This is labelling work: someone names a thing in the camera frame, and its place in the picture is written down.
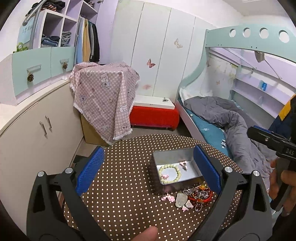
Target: ceiling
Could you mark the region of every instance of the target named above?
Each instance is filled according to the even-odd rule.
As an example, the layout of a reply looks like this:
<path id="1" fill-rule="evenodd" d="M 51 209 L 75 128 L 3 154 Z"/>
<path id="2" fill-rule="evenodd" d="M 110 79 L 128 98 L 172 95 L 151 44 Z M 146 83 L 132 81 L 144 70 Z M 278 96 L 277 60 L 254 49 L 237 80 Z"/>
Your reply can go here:
<path id="1" fill-rule="evenodd" d="M 244 16 L 278 15 L 287 16 L 277 0 L 224 0 Z"/>

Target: gray tin box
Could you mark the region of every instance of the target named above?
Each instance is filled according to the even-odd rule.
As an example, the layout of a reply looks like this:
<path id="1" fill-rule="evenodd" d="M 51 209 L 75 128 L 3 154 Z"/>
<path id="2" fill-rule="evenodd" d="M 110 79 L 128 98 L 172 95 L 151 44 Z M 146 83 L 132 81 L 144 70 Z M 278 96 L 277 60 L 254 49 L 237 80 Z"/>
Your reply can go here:
<path id="1" fill-rule="evenodd" d="M 187 171 L 185 171 L 180 165 L 180 162 L 182 161 L 187 161 Z M 161 183 L 158 170 L 165 164 L 175 164 L 179 168 L 182 175 L 178 182 L 170 184 Z M 193 159 L 193 148 L 154 151 L 151 156 L 149 168 L 154 193 L 157 195 L 181 191 L 204 181 L 204 178 Z M 169 174 L 172 177 L 177 175 L 173 168 L 165 169 L 162 174 Z"/>

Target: human hand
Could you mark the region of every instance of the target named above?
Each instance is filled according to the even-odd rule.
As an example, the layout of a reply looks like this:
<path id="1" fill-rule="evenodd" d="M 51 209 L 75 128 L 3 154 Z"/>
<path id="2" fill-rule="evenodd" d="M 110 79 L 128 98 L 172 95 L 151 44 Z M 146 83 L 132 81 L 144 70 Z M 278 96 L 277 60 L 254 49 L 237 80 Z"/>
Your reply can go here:
<path id="1" fill-rule="evenodd" d="M 147 228 L 143 233 L 135 236 L 132 241 L 156 241 L 158 229 L 155 226 Z"/>
<path id="2" fill-rule="evenodd" d="M 276 160 L 273 160 L 270 163 L 270 166 L 272 168 L 276 167 Z M 270 174 L 269 177 L 270 180 L 270 188 L 269 188 L 269 196 L 274 200 L 279 192 L 279 186 L 276 182 L 276 169 L 273 170 L 273 172 Z M 295 204 L 296 204 L 296 172 L 292 171 L 283 171 L 281 174 L 281 180 L 292 186 L 292 190 L 290 192 L 290 195 L 288 196 L 287 200 L 284 202 L 283 207 L 287 213 L 290 213 Z"/>

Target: gray comforter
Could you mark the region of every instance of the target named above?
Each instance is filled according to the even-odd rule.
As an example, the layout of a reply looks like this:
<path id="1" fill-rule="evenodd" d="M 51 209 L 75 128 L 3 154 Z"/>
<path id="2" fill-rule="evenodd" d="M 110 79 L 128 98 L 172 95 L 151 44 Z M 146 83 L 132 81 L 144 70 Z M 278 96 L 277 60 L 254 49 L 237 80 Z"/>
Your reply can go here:
<path id="1" fill-rule="evenodd" d="M 225 128 L 225 140 L 234 162 L 245 173 L 258 170 L 266 189 L 269 188 L 270 161 L 276 158 L 275 151 L 251 141 L 247 136 L 250 126 L 257 125 L 243 110 L 219 97 L 193 97 L 185 100 L 184 106 L 198 117 Z"/>

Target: silver screw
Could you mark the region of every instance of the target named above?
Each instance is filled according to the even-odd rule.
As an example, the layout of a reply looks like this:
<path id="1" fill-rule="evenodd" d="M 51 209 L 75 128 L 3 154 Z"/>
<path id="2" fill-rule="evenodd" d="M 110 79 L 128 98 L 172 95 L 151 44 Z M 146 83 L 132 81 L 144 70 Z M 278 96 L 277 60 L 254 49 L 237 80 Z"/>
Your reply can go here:
<path id="1" fill-rule="evenodd" d="M 232 168 L 231 167 L 225 167 L 225 172 L 231 173 L 232 172 Z"/>
<path id="2" fill-rule="evenodd" d="M 260 173 L 258 172 L 258 171 L 253 171 L 253 174 L 255 175 L 255 176 L 257 176 L 257 177 L 259 177 L 260 176 Z"/>
<path id="3" fill-rule="evenodd" d="M 72 173 L 73 172 L 73 168 L 71 168 L 71 167 L 68 167 L 68 168 L 66 168 L 66 170 L 65 170 L 65 173 L 67 173 L 67 174 L 70 174 L 70 173 Z"/>
<path id="4" fill-rule="evenodd" d="M 44 171 L 38 172 L 38 177 L 43 177 Z"/>

